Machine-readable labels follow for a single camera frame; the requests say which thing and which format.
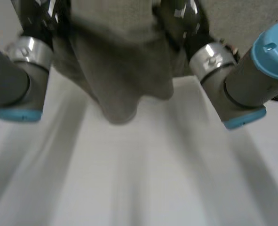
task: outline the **crumpled fabric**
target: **crumpled fabric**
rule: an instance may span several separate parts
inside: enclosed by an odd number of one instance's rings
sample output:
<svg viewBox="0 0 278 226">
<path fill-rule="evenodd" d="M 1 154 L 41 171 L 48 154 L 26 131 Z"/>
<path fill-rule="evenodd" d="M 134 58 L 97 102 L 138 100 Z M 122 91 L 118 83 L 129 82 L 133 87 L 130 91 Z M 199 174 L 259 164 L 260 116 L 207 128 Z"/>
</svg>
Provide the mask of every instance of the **crumpled fabric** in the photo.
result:
<svg viewBox="0 0 278 226">
<path fill-rule="evenodd" d="M 87 92 L 108 121 L 134 118 L 142 96 L 167 100 L 186 56 L 152 15 L 153 0 L 71 0 L 73 32 L 54 38 L 54 67 Z"/>
</svg>

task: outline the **white surface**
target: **white surface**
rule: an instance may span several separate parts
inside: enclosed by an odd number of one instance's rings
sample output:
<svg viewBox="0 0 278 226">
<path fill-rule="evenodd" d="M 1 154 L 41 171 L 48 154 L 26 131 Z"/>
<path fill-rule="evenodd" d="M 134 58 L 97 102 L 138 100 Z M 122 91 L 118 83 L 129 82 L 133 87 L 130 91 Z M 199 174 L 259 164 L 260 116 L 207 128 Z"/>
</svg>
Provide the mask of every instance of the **white surface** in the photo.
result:
<svg viewBox="0 0 278 226">
<path fill-rule="evenodd" d="M 3 2 L 0 48 L 19 29 Z M 181 78 L 112 126 L 53 72 L 40 123 L 0 122 L 0 226 L 278 226 L 278 103 L 267 110 L 227 132 Z"/>
</svg>

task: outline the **gray cloth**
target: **gray cloth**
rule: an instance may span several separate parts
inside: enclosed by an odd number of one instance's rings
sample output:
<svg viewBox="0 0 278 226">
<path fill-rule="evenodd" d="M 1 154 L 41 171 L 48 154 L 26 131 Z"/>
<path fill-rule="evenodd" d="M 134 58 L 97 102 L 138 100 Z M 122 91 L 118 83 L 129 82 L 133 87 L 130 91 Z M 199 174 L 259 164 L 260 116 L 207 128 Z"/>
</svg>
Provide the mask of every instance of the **gray cloth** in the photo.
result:
<svg viewBox="0 0 278 226">
<path fill-rule="evenodd" d="M 183 75 L 184 52 L 169 47 L 152 0 L 72 0 L 77 29 L 54 38 L 54 66 L 97 101 L 112 123 L 136 113 L 143 95 L 169 99 Z"/>
</svg>

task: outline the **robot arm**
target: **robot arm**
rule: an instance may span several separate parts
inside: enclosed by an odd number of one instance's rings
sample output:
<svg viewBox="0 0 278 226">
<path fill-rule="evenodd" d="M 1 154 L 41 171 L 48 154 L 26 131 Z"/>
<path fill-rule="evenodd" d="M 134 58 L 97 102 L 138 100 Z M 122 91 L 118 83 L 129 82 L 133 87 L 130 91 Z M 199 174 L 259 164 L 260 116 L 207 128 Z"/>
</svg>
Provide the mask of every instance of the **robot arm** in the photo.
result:
<svg viewBox="0 0 278 226">
<path fill-rule="evenodd" d="M 24 32 L 0 52 L 0 118 L 39 121 L 52 62 L 53 35 L 69 34 L 68 0 L 12 0 Z M 162 0 L 153 9 L 176 50 L 189 66 L 228 129 L 266 114 L 263 104 L 278 95 L 278 24 L 262 33 L 237 64 L 209 34 L 199 0 Z"/>
<path fill-rule="evenodd" d="M 8 49 L 8 56 L 0 52 L 0 119 L 41 119 L 52 63 L 52 36 L 60 31 L 64 19 L 60 2 L 12 0 L 24 31 Z"/>
<path fill-rule="evenodd" d="M 263 106 L 278 95 L 278 24 L 263 32 L 237 64 L 224 45 L 209 34 L 199 0 L 162 0 L 155 15 L 177 47 L 228 129 L 262 118 Z"/>
</svg>

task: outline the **silver metal ring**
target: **silver metal ring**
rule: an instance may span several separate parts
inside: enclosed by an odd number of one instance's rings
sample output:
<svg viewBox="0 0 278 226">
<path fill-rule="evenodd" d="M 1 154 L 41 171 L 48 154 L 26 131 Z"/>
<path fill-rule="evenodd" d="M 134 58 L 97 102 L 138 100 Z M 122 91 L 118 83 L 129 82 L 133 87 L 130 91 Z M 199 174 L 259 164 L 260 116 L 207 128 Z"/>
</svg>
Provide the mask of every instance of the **silver metal ring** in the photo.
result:
<svg viewBox="0 0 278 226">
<path fill-rule="evenodd" d="M 192 72 L 198 77 L 199 81 L 202 81 L 205 76 L 215 69 L 228 64 L 235 65 L 236 61 L 233 55 L 218 42 L 205 45 L 193 55 L 189 62 Z"/>
<path fill-rule="evenodd" d="M 8 50 L 11 61 L 24 61 L 39 65 L 50 70 L 53 51 L 41 40 L 33 37 L 21 36 Z"/>
</svg>

